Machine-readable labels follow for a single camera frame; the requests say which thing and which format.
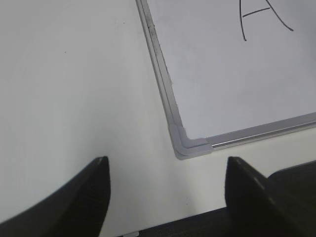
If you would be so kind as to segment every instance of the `white surface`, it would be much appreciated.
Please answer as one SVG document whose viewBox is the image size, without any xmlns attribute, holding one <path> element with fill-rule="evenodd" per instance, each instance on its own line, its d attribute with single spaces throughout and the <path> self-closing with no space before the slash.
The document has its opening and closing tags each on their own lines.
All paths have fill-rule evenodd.
<svg viewBox="0 0 316 237">
<path fill-rule="evenodd" d="M 265 175 L 315 159 L 311 129 L 179 161 L 132 0 L 0 10 L 0 222 L 97 156 L 109 156 L 112 180 L 101 237 L 223 207 L 230 155 Z"/>
<path fill-rule="evenodd" d="M 316 1 L 148 0 L 188 137 L 206 138 L 316 112 Z M 269 7 L 242 0 L 242 14 Z"/>
</svg>

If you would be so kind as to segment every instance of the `white wall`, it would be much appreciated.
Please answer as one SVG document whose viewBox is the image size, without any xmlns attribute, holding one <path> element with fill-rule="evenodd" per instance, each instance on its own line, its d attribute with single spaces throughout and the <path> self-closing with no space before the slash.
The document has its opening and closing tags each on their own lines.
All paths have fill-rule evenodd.
<svg viewBox="0 0 316 237">
<path fill-rule="evenodd" d="M 177 160 L 133 0 L 18 2 L 0 2 L 0 222 L 97 156 L 104 237 L 223 207 L 230 155 L 265 175 L 315 159 L 311 129 Z"/>
</svg>

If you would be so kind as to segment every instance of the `black plastic object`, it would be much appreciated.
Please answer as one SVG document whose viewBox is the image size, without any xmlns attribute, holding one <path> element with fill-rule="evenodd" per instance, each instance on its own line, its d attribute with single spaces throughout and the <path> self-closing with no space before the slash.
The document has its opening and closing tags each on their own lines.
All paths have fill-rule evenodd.
<svg viewBox="0 0 316 237">
<path fill-rule="evenodd" d="M 225 199 L 240 236 L 316 236 L 316 211 L 241 158 L 228 160 Z"/>
<path fill-rule="evenodd" d="M 139 237 L 232 237 L 227 209 L 174 221 L 139 232 Z"/>
<path fill-rule="evenodd" d="M 108 158 L 96 158 L 51 196 L 0 224 L 0 237 L 97 237 L 110 192 Z"/>
<path fill-rule="evenodd" d="M 280 170 L 269 180 L 316 208 L 316 161 Z"/>
</svg>

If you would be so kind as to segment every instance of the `whiteboard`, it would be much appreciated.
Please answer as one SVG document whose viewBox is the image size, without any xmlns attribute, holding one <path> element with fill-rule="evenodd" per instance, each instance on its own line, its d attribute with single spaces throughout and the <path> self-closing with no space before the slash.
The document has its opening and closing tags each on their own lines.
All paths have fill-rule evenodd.
<svg viewBox="0 0 316 237">
<path fill-rule="evenodd" d="M 316 1 L 147 2 L 190 139 L 316 112 Z"/>
</svg>

